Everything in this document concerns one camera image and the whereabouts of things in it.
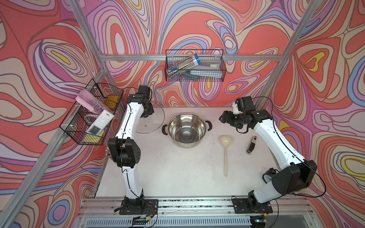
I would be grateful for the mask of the glass pot lid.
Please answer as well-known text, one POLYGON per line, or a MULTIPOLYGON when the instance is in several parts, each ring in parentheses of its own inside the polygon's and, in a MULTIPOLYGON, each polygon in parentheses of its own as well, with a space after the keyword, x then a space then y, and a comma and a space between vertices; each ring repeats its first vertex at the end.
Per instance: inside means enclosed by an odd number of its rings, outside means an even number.
POLYGON ((148 117, 142 117, 138 123, 136 132, 139 134, 149 134, 158 130, 165 121, 165 111, 157 103, 152 102, 154 113, 148 117))

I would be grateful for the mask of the cream plastic ladle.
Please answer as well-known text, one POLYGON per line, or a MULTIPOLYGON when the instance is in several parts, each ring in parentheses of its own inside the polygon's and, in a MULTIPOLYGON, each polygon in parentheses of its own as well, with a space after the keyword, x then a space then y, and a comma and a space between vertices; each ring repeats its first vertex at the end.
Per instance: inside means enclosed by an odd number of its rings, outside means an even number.
POLYGON ((233 138, 228 135, 224 135, 220 138, 220 144, 224 149, 224 177, 228 176, 228 148, 233 143, 233 138))

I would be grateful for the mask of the stainless steel pot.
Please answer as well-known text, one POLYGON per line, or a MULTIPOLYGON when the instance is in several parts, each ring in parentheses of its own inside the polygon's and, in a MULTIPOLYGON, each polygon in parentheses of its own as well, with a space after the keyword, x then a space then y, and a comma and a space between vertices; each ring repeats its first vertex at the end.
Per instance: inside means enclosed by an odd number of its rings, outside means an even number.
POLYGON ((184 149, 196 147, 212 129, 211 121, 191 113, 179 114, 161 128, 163 135, 170 136, 176 146, 184 149))

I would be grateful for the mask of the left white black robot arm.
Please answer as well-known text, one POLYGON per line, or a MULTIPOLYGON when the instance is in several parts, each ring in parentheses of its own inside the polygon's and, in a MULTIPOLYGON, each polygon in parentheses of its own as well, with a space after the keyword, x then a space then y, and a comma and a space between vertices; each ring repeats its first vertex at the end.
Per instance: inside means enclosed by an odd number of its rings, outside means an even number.
POLYGON ((135 135, 140 119, 154 113, 150 99, 151 89, 146 85, 140 85, 137 93, 129 95, 120 128, 115 137, 108 140, 108 149, 112 160, 121 169, 126 185, 125 196, 129 199, 143 197, 143 188, 136 170, 141 149, 135 141, 135 135))

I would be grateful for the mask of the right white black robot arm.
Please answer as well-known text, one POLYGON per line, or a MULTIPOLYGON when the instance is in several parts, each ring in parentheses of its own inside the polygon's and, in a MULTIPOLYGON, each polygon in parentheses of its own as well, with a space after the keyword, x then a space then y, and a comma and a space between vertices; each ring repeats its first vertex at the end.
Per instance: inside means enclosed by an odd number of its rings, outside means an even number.
POLYGON ((308 188, 317 171, 317 164, 299 154, 275 125, 272 115, 265 109, 258 110, 250 96, 236 99, 233 111, 224 111, 219 121, 237 130, 244 126, 259 135, 280 170, 263 174, 265 185, 249 192, 247 207, 251 212, 263 212, 263 207, 290 193, 308 188))

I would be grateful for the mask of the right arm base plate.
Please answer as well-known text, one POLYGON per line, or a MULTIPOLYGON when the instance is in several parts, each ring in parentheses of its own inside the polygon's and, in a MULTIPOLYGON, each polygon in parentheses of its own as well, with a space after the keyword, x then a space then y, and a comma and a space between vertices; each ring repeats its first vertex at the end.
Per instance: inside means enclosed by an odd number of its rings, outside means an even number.
POLYGON ((269 202, 257 203, 249 198, 231 197, 233 209, 236 214, 271 214, 273 209, 269 202))

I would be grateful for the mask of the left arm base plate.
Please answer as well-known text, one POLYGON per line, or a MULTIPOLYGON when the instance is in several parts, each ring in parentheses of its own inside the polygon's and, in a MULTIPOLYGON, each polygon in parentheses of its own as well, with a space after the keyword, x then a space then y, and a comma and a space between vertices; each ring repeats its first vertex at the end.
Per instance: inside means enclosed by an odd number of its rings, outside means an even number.
POLYGON ((155 215, 158 212, 157 199, 131 199, 125 197, 121 206, 114 210, 120 215, 155 215))

